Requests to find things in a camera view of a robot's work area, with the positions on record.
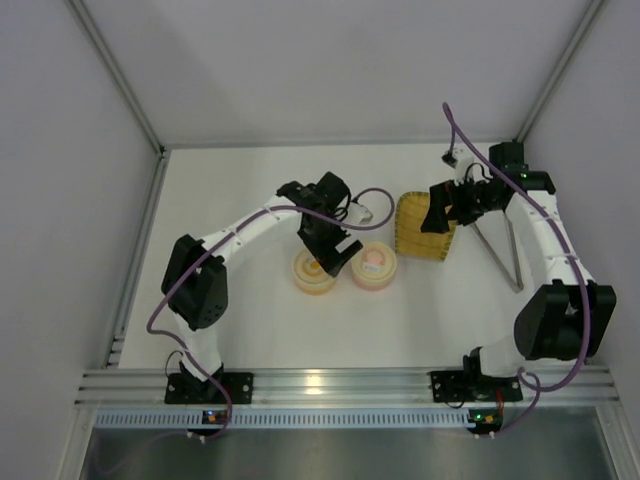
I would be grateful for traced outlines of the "cream lid orange knob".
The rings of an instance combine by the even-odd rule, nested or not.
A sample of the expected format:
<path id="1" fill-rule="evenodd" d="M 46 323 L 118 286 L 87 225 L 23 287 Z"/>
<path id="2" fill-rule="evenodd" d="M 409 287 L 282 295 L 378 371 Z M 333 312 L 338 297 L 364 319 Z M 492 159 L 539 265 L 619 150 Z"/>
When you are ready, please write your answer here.
<path id="1" fill-rule="evenodd" d="M 305 280 L 326 279 L 331 277 L 320 266 L 315 257 L 306 249 L 301 250 L 292 263 L 293 279 L 295 277 Z"/>

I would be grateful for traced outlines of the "cream lid pink knob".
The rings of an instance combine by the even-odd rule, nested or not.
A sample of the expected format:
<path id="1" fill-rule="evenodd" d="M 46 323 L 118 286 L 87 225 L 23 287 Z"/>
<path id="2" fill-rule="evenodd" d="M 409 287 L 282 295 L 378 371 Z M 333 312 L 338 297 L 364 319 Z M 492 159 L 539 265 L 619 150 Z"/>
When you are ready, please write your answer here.
<path id="1" fill-rule="evenodd" d="M 394 250 L 380 241 L 366 243 L 351 260 L 351 272 L 368 271 L 372 275 L 396 273 L 397 257 Z"/>

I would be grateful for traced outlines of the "metal tongs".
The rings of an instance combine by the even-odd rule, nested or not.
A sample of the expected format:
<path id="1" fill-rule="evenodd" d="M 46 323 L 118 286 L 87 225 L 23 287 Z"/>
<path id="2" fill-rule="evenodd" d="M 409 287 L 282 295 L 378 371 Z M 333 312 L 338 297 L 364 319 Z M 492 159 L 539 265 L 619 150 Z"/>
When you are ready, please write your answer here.
<path id="1" fill-rule="evenodd" d="M 491 241 L 478 222 L 473 223 L 470 229 L 509 288 L 520 293 L 524 290 L 524 279 L 515 231 L 505 216 L 502 216 L 501 224 L 503 236 L 499 244 Z"/>

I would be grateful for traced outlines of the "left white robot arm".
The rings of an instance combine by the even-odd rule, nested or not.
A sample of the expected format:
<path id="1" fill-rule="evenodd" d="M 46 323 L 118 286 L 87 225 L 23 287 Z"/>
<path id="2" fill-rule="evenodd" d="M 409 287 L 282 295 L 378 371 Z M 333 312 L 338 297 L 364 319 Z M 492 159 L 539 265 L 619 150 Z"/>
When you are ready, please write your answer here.
<path id="1" fill-rule="evenodd" d="M 316 183 L 284 184 L 261 208 L 216 233 L 179 238 L 161 291 L 180 330 L 182 389 L 199 401 L 213 395 L 211 382 L 223 371 L 215 325 L 228 307 L 229 276 L 246 260 L 297 235 L 319 268 L 335 278 L 363 247 L 360 241 L 341 245 L 349 235 L 339 222 L 363 228 L 372 218 L 346 184 L 328 172 Z"/>

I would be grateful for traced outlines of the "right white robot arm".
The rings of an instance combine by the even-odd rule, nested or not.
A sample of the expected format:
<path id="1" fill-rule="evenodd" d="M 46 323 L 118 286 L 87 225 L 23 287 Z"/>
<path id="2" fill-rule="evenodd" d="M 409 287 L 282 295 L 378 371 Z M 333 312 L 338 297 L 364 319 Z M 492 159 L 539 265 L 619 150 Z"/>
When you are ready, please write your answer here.
<path id="1" fill-rule="evenodd" d="M 444 234 L 483 215 L 504 214 L 531 269 L 533 294 L 500 339 L 470 354 L 481 376 L 518 378 L 537 393 L 567 386 L 602 342 L 617 303 L 612 286 L 597 283 L 579 259 L 560 217 L 556 187 L 524 161 L 524 147 L 489 149 L 474 178 L 471 153 L 449 148 L 443 162 L 456 176 L 430 187 L 420 230 Z"/>

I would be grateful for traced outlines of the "yellow lunch bowl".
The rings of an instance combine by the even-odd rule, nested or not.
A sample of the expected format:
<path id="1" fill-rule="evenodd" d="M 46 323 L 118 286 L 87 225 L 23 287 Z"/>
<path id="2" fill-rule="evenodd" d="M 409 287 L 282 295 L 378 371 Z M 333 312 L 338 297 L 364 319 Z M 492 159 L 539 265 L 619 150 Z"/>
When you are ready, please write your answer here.
<path id="1" fill-rule="evenodd" d="M 309 295 L 324 295 L 331 291 L 335 284 L 336 279 L 332 277 L 328 277 L 326 279 L 316 279 L 316 280 L 305 280 L 302 278 L 295 277 L 294 283 L 299 290 L 301 290 L 305 294 Z"/>

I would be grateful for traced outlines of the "pink lunch bowl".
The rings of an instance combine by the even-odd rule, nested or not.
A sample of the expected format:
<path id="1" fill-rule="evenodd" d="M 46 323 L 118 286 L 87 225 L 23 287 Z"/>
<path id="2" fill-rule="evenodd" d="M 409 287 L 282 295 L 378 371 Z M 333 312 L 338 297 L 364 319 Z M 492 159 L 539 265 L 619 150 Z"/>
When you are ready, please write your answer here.
<path id="1" fill-rule="evenodd" d="M 394 280 L 395 274 L 372 275 L 368 271 L 353 271 L 352 279 L 361 289 L 367 291 L 380 291 L 387 288 Z"/>

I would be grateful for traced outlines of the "yellow woven tray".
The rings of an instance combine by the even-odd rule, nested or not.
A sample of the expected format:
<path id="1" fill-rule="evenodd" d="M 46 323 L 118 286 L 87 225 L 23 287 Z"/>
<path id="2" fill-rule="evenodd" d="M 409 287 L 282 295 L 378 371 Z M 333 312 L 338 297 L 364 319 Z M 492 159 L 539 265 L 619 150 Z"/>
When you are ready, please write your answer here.
<path id="1" fill-rule="evenodd" d="M 397 202 L 394 248 L 399 255 L 444 262 L 453 243 L 456 225 L 449 223 L 446 233 L 423 233 L 422 223 L 430 206 L 427 192 L 404 193 Z"/>

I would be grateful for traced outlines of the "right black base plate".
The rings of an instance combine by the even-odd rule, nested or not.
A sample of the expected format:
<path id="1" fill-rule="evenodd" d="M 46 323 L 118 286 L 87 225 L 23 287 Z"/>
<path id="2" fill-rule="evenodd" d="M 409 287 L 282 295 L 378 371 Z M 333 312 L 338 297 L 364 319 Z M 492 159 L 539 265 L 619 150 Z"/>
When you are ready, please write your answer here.
<path id="1" fill-rule="evenodd" d="M 441 370 L 429 373 L 433 401 L 436 403 L 519 402 L 523 400 L 516 377 L 489 377 L 464 370 Z"/>

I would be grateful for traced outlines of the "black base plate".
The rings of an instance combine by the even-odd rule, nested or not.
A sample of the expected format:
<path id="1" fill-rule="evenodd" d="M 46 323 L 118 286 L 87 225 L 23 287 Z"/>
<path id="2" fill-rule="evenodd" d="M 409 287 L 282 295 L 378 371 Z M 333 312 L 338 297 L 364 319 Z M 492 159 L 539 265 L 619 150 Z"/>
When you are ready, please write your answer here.
<path id="1" fill-rule="evenodd" d="M 252 403 L 254 374 L 223 372 L 215 376 L 234 405 Z M 164 403 L 168 405 L 213 405 L 227 402 L 220 388 L 209 380 L 201 381 L 188 371 L 168 376 Z"/>
<path id="2" fill-rule="evenodd" d="M 429 373 L 433 401 L 436 403 L 519 402 L 523 400 L 516 377 L 489 377 L 464 370 L 441 370 Z"/>

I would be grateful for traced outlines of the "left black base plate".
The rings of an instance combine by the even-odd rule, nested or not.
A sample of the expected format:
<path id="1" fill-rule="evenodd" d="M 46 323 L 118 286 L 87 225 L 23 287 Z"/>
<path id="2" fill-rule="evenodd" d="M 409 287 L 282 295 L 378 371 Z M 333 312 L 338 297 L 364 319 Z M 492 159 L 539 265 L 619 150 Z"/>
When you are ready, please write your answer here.
<path id="1" fill-rule="evenodd" d="M 215 376 L 234 405 L 252 403 L 254 374 L 223 372 Z M 213 405 L 227 402 L 220 388 L 209 380 L 201 381 L 188 371 L 168 376 L 164 403 L 168 405 Z"/>

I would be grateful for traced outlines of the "aluminium mounting rail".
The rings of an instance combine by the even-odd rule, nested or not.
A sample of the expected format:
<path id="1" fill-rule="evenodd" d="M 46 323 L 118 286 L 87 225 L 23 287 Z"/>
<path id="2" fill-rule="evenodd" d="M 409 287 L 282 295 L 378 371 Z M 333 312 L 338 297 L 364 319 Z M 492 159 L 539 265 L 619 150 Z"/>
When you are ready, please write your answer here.
<path id="1" fill-rule="evenodd" d="M 245 395 L 266 408 L 421 407 L 439 401 L 441 379 L 425 369 L 259 369 L 245 375 L 229 395 Z M 164 403 L 168 379 L 162 370 L 112 369 L 86 372 L 74 405 L 82 408 L 150 407 Z M 598 406 L 617 403 L 609 370 L 586 366 L 562 389 L 543 393 L 542 406 Z"/>

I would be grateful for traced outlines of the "right aluminium frame post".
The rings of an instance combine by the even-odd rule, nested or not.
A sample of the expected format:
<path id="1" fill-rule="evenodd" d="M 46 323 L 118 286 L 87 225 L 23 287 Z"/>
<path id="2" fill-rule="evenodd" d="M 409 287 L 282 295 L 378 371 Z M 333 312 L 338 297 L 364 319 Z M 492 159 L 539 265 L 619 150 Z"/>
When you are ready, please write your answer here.
<path id="1" fill-rule="evenodd" d="M 608 4 L 609 1 L 606 0 L 586 2 L 516 134 L 512 137 L 513 141 L 524 143 L 530 136 Z"/>

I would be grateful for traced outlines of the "aluminium frame post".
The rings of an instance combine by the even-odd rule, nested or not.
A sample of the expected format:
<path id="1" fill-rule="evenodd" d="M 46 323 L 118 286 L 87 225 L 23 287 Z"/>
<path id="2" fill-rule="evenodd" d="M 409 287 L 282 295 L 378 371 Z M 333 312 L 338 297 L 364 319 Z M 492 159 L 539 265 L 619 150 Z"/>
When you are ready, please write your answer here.
<path id="1" fill-rule="evenodd" d="M 108 76 L 133 116 L 135 123 L 141 130 L 147 143 L 155 155 L 158 158 L 162 158 L 165 153 L 165 147 L 144 112 L 137 95 L 126 78 L 124 70 L 121 68 L 89 8 L 85 5 L 84 1 L 80 0 L 66 0 L 65 4 L 78 22 L 80 29 L 96 53 L 97 58 L 106 69 Z"/>
<path id="2" fill-rule="evenodd" d="M 609 1 L 606 0 L 586 2 L 516 134 L 512 137 L 513 141 L 524 143 L 530 136 L 608 4 Z"/>

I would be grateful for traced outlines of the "left aluminium frame post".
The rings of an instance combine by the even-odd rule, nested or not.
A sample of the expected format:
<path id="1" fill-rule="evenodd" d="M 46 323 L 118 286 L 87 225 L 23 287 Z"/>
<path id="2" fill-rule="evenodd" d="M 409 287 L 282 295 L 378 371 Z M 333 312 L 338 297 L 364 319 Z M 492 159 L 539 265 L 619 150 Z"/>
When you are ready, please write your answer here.
<path id="1" fill-rule="evenodd" d="M 155 155 L 158 158 L 162 158 L 165 153 L 165 147 L 144 112 L 137 95 L 126 78 L 124 70 L 121 68 L 89 8 L 85 5 L 84 1 L 80 0 L 66 0 L 65 4 L 78 22 L 80 29 L 96 53 L 97 58 L 106 69 L 108 76 L 133 116 L 135 123 L 141 130 L 147 143 Z"/>

